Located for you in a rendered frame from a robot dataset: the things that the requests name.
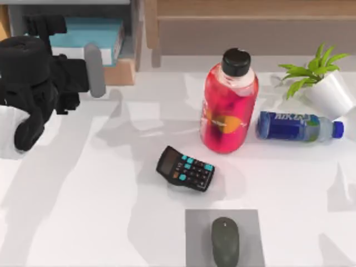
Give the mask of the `grey mouse mat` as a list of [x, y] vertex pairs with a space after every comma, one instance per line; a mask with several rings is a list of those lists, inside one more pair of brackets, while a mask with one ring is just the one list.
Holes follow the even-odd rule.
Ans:
[[212, 257], [211, 224], [233, 219], [240, 231], [237, 267], [265, 267], [258, 212], [254, 209], [189, 209], [185, 212], [186, 267], [216, 267]]

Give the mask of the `dark grey computer mouse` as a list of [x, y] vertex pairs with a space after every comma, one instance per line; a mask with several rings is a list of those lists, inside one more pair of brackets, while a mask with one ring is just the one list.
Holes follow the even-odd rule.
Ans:
[[229, 217], [218, 217], [211, 224], [212, 257], [216, 267], [237, 267], [240, 257], [240, 231]]

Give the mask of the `blue bottle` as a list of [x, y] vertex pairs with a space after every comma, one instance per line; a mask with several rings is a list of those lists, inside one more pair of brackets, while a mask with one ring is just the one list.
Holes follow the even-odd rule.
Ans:
[[256, 135], [263, 140], [326, 142], [344, 135], [344, 124], [314, 114], [261, 111]]

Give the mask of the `wooden shelf unit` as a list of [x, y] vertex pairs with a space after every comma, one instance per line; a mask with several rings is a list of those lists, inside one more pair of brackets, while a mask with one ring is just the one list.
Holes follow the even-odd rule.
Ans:
[[147, 47], [163, 56], [309, 56], [321, 43], [356, 57], [356, 0], [143, 0]]

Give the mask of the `green plant in white pot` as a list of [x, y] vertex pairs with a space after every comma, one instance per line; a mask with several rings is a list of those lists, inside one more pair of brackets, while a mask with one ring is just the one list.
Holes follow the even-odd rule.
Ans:
[[330, 120], [336, 120], [356, 108], [356, 96], [342, 76], [337, 61], [349, 57], [348, 53], [334, 54], [334, 46], [321, 43], [314, 57], [305, 65], [280, 63], [285, 70], [281, 82], [292, 80], [285, 94], [289, 100], [297, 94], [315, 106]]

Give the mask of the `red bottle with black cap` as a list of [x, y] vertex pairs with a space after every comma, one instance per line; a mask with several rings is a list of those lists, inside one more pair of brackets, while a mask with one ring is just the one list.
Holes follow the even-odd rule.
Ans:
[[206, 147], [220, 154], [241, 147], [258, 92], [250, 53], [239, 48], [226, 50], [205, 78], [200, 136]]

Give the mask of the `black calculator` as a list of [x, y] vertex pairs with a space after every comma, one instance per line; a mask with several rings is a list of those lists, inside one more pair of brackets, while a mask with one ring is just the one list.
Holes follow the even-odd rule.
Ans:
[[205, 192], [214, 176], [215, 166], [167, 146], [158, 160], [156, 172], [169, 184]]

